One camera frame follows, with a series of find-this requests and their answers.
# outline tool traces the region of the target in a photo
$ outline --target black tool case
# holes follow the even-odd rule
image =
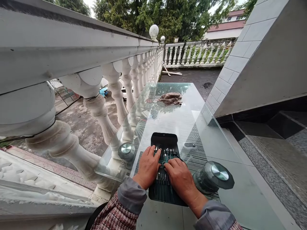
[[[163,166],[163,163],[169,159],[180,157],[177,142],[178,138],[175,134],[153,133],[151,136],[151,145],[156,146],[155,153],[158,149],[162,149],[162,151],[159,160],[161,166],[158,170],[156,180],[149,187],[149,198],[155,201],[187,206],[173,189]]]

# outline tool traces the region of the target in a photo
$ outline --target finger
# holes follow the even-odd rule
[[[158,172],[160,166],[161,166],[161,164],[159,163],[159,164],[157,165],[157,172]]]
[[[154,149],[155,149],[155,148],[156,148],[155,145],[153,145],[153,146],[150,148],[149,153],[148,153],[149,156],[152,156],[152,157],[153,157],[153,155],[154,155]]]
[[[151,146],[148,146],[147,149],[143,152],[143,155],[148,155]]]
[[[169,164],[169,163],[165,163],[164,164],[164,169],[167,172],[167,174],[169,175],[169,177],[171,178],[171,175],[172,175],[173,170],[174,170],[173,166],[171,164]]]
[[[174,160],[178,163],[178,165],[180,167],[185,167],[186,164],[184,162],[182,162],[182,160],[180,160],[179,158],[174,158]]]
[[[161,149],[158,149],[158,151],[156,152],[156,154],[154,155],[154,159],[158,162],[160,159],[160,155],[161,155]]]
[[[176,158],[170,159],[168,163],[172,165],[173,168],[180,167],[178,162],[176,161]]]

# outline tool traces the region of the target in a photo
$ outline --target rag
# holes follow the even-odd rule
[[[182,105],[182,95],[180,93],[166,93],[158,99],[165,105]]]

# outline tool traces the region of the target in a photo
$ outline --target human hand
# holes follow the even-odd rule
[[[196,188],[187,165],[179,158],[173,158],[165,163],[164,167],[177,194],[191,208],[196,217],[200,218],[208,199]]]
[[[161,150],[158,149],[155,156],[153,156],[155,147],[154,145],[147,147],[141,156],[138,173],[133,177],[133,180],[145,190],[154,182],[158,169],[161,166],[161,164],[158,163]]]

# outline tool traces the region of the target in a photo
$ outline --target gray sleeve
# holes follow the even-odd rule
[[[230,210],[215,200],[209,200],[201,214],[194,225],[196,230],[229,230],[235,222],[235,217]]]
[[[139,215],[147,198],[146,191],[131,177],[125,176],[117,190],[118,200],[130,212]]]

